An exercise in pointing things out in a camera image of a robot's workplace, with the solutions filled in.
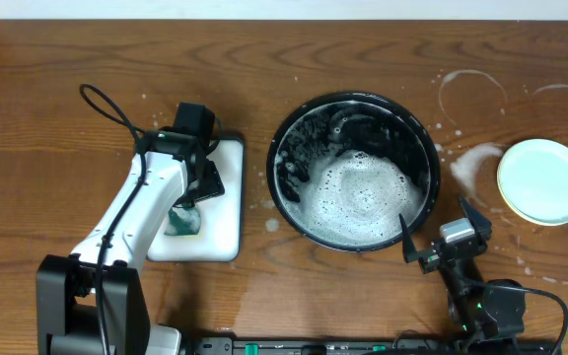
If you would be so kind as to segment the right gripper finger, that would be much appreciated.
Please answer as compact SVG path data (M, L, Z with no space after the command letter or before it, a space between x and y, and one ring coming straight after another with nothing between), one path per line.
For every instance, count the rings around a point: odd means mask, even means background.
M492 235L492 223L475 209L463 196L459 196L459 202L464 216L467 218L475 233L484 241L489 241Z
M398 215L400 227L401 227L401 234L402 234L402 255L403 259L406 263L413 262L418 259L419 253L413 243L411 238L408 225L402 214Z

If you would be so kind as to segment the green scrubbing sponge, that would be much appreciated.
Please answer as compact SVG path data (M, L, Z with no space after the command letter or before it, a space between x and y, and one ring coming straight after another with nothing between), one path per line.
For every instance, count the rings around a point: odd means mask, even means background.
M168 212L168 224L164 234L170 237L197 235L201 228L201 216L197 207L173 207Z

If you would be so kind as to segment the mint plate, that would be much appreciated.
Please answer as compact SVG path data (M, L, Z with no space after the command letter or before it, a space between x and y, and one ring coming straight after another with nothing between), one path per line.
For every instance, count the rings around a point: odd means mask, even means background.
M506 204L541 226L568 223L568 147L553 140L529 139L508 149L497 168L497 185Z

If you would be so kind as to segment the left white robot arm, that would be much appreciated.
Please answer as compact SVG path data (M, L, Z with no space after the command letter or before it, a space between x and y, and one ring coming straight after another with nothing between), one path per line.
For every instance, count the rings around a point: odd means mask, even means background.
M47 255L36 274L41 354L177 354L181 334L154 325L140 281L148 250L174 206L224 193L212 133L220 121L182 103L172 126L136 139L130 176L101 222L69 255Z

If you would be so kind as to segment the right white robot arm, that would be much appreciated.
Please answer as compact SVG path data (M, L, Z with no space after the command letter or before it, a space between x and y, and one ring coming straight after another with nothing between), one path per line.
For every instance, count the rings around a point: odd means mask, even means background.
M416 248L404 218L399 218L403 259L416 261L424 274L440 273L448 292L449 313L467 333L465 346L512 338L525 330L525 296L513 280L483 280L474 259L487 251L492 223L465 198L459 201L463 216L442 225L440 237L423 250Z

